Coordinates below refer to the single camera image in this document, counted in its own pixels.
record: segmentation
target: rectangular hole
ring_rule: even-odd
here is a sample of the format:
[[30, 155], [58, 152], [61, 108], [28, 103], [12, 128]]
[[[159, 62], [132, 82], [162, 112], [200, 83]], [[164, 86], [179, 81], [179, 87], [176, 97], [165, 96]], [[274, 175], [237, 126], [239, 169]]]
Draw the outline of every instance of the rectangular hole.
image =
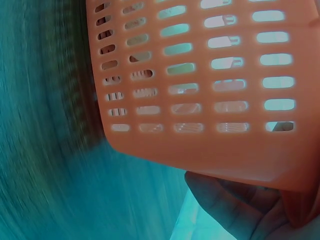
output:
[[244, 79], [219, 80], [213, 83], [213, 90], [216, 92], [239, 91], [245, 89], [246, 85]]
[[142, 70], [142, 71], [135, 71], [131, 73], [131, 79], [133, 81], [140, 81], [151, 78], [154, 75], [153, 71], [150, 69]]
[[108, 38], [108, 37], [112, 36], [113, 34], [114, 34], [114, 31], [111, 30], [111, 29], [103, 31], [103, 32], [99, 33], [98, 40], [102, 40], [102, 39]]
[[98, 13], [98, 12], [102, 11], [103, 9], [108, 8], [109, 6], [110, 6], [110, 2], [102, 3], [95, 8], [95, 12]]
[[110, 76], [110, 77], [105, 78], [102, 81], [102, 84], [104, 86], [110, 86], [110, 85], [119, 84], [120, 82], [121, 82], [121, 77], [120, 76]]
[[187, 33], [189, 32], [189, 30], [190, 30], [189, 24], [181, 23], [181, 24], [172, 25], [172, 26], [163, 28], [160, 34], [162, 37], [171, 37], [171, 36]]
[[260, 57], [260, 63], [264, 66], [290, 65], [293, 61], [293, 56], [288, 53], [265, 54]]
[[294, 129], [294, 121], [270, 121], [265, 124], [265, 130], [268, 132], [290, 132]]
[[217, 113], [241, 113], [248, 109], [246, 101], [221, 101], [214, 104]]
[[208, 40], [208, 47], [211, 49], [219, 49], [240, 45], [241, 38], [239, 36], [220, 36]]
[[171, 111], [177, 115], [199, 114], [201, 112], [201, 104], [199, 103], [175, 104], [171, 107]]
[[167, 46], [164, 48], [164, 54], [167, 56], [184, 54], [192, 51], [192, 43], [179, 43], [176, 45]]
[[187, 7], [183, 5], [173, 6], [164, 10], [161, 10], [158, 13], [159, 19], [167, 19], [174, 16], [184, 14], [187, 11]]
[[228, 25], [234, 25], [237, 23], [237, 17], [235, 15], [221, 15], [213, 16], [204, 20], [204, 26], [206, 28], [219, 28]]
[[96, 25], [100, 26], [102, 24], [109, 22], [110, 20], [111, 20], [111, 15], [104, 16], [96, 21]]
[[136, 108], [138, 115], [156, 115], [160, 113], [159, 106], [139, 106]]
[[129, 57], [130, 63], [145, 62], [149, 59], [151, 59], [150, 51], [138, 52]]
[[108, 45], [108, 46], [105, 46], [105, 47], [101, 48], [100, 49], [100, 54], [101, 55], [108, 54], [108, 53], [113, 52], [115, 49], [116, 49], [116, 45], [111, 44], [111, 45]]
[[212, 9], [230, 4], [232, 0], [202, 0], [200, 6], [202, 9]]
[[249, 123], [247, 122], [223, 122], [217, 126], [219, 133], [244, 133], [249, 130]]
[[296, 107], [293, 99], [269, 99], [264, 102], [264, 109], [268, 111], [289, 111]]
[[133, 91], [133, 96], [137, 99], [139, 98], [149, 98], [154, 97], [158, 94], [158, 89], [155, 87], [152, 88], [141, 88]]
[[145, 17], [140, 17], [138, 19], [135, 19], [135, 20], [127, 22], [124, 25], [124, 28], [126, 30], [134, 29], [134, 28], [137, 28], [137, 27], [145, 25], [146, 22], [147, 22], [147, 19]]
[[145, 3], [144, 3], [144, 2], [138, 2], [138, 3], [135, 3], [135, 4], [132, 4], [132, 5], [130, 5], [130, 6], [125, 7], [125, 8], [122, 10], [122, 13], [123, 13], [123, 14], [132, 13], [132, 12], [134, 12], [134, 11], [138, 11], [138, 10], [143, 9], [144, 6], [145, 6]]
[[166, 71], [169, 75], [180, 75], [192, 73], [196, 70], [196, 65], [191, 62], [176, 64], [167, 67]]
[[112, 124], [111, 129], [115, 132], [129, 132], [130, 125], [128, 125], [128, 124]]
[[173, 125], [174, 131], [179, 134], [198, 134], [203, 132], [204, 125], [202, 123], [176, 123]]
[[262, 85], [266, 89], [286, 89], [295, 85], [295, 79], [291, 76], [265, 77]]
[[169, 87], [169, 93], [172, 95], [177, 94], [195, 94], [199, 91], [197, 83], [177, 84]]
[[127, 110], [125, 108], [113, 108], [108, 110], [108, 115], [112, 117], [119, 117], [127, 115]]
[[285, 20], [285, 13], [279, 10], [256, 11], [252, 19], [255, 22], [278, 22]]
[[256, 40], [261, 44], [286, 43], [289, 41], [289, 34], [284, 31], [260, 32], [256, 35]]
[[211, 67], [215, 70], [240, 68], [245, 64], [242, 57], [224, 57], [211, 61]]
[[117, 60], [107, 61], [105, 63], [102, 63], [101, 65], [102, 70], [112, 69], [112, 68], [115, 68], [116, 66], [118, 66]]
[[164, 130], [164, 126], [160, 123], [142, 123], [139, 125], [140, 131], [143, 133], [161, 133]]
[[107, 102], [109, 102], [109, 101], [117, 101], [117, 100], [121, 100], [121, 99], [124, 99], [124, 95], [120, 91], [113, 92], [113, 93], [108, 93], [108, 94], [105, 95], [105, 100]]
[[135, 46], [135, 45], [138, 45], [138, 44], [144, 44], [148, 40], [149, 40], [149, 35], [148, 34], [141, 34], [141, 35], [129, 38], [126, 41], [126, 44], [131, 47], [131, 46]]

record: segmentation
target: orange plastic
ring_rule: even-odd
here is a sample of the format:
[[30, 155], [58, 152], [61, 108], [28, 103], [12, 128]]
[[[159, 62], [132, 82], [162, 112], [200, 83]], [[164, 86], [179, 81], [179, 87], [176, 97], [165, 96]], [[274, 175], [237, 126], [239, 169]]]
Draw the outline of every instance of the orange plastic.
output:
[[[98, 103], [113, 148], [279, 189], [295, 226], [320, 213], [314, 0], [86, 3]], [[268, 108], [279, 99], [292, 109]]]

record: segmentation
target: basket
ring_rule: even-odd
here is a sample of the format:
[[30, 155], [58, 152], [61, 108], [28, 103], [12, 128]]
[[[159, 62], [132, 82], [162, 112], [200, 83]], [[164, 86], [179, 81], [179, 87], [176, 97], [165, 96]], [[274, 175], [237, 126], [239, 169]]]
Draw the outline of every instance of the basket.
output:
[[320, 213], [314, 0], [86, 3], [99, 109], [114, 149], [282, 190], [296, 226]]

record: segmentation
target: finger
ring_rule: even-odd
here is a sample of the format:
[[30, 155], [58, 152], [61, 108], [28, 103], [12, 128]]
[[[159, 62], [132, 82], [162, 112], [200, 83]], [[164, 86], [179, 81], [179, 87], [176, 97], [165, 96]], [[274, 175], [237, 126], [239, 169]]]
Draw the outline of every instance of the finger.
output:
[[250, 239], [263, 214], [227, 192], [213, 177], [187, 172], [185, 181], [200, 206], [238, 240]]
[[268, 235], [288, 224], [289, 221], [285, 213], [283, 201], [279, 199], [276, 202], [275, 206], [260, 221], [259, 225], [252, 235], [252, 239], [266, 239]]
[[263, 214], [269, 212], [280, 198], [279, 192], [274, 189], [264, 189], [254, 185], [222, 179], [218, 179], [217, 181], [230, 194]]
[[285, 132], [285, 131], [291, 131], [294, 128], [293, 122], [289, 121], [283, 121], [283, 122], [278, 122], [274, 128], [273, 132]]
[[320, 215], [304, 227], [293, 228], [290, 224], [280, 227], [271, 233], [266, 240], [289, 239], [289, 240], [319, 240]]

